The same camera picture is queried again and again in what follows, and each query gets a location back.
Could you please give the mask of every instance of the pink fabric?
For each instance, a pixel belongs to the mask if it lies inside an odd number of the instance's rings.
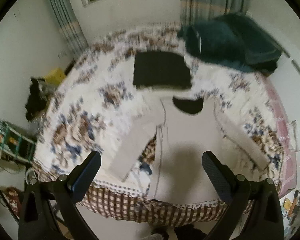
[[[270,105],[272,106],[276,122],[277,135],[285,151],[281,169],[282,186],[279,191],[279,197],[281,198],[297,187],[297,159],[296,153],[289,150],[288,119],[280,97],[270,80],[263,76],[261,77],[270,98]]]

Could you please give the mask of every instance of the checkered bed skirt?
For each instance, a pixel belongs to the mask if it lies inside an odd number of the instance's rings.
[[[33,163],[33,168],[42,182],[56,180],[59,176],[55,172],[45,172],[38,163]],[[114,193],[108,188],[99,188],[94,182],[90,185],[84,199],[78,204],[106,218],[113,217],[116,220],[149,222],[172,227],[199,221],[218,220],[226,210],[226,204],[223,203],[199,208],[191,205],[177,208],[169,203]],[[249,202],[244,214],[249,212],[251,206],[252,201]]]

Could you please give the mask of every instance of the shirt sleeve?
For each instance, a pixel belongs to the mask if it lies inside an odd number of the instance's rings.
[[[154,137],[157,126],[165,120],[161,101],[152,101],[151,104],[147,114],[134,120],[130,132],[123,137],[122,144],[110,164],[110,173],[121,181],[126,179],[147,143]]]
[[[260,171],[264,170],[268,165],[268,159],[259,149],[258,145],[225,114],[219,113],[217,119],[227,138],[239,146]]]

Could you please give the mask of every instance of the metal screw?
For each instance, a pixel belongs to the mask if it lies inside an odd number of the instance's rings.
[[[243,176],[243,175],[241,175],[241,174],[238,174],[237,176],[237,180],[238,181],[244,181],[246,178]]]
[[[266,182],[267,182],[268,184],[270,184],[270,185],[274,183],[273,180],[270,179],[270,178],[266,179]]]
[[[36,184],[37,183],[37,179],[31,179],[31,181],[30,181],[30,184],[31,185],[34,185],[34,184]]]
[[[59,179],[60,181],[65,181],[67,178],[68,178],[68,176],[67,176],[67,175],[65,175],[65,174],[62,174],[62,175],[60,175],[60,176],[59,176],[59,178],[58,178],[58,179]]]

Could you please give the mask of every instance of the yellow box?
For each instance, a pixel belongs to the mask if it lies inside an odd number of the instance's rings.
[[[60,83],[66,78],[65,73],[60,68],[55,68],[50,71],[48,75],[44,77],[47,83],[53,85],[60,85]]]

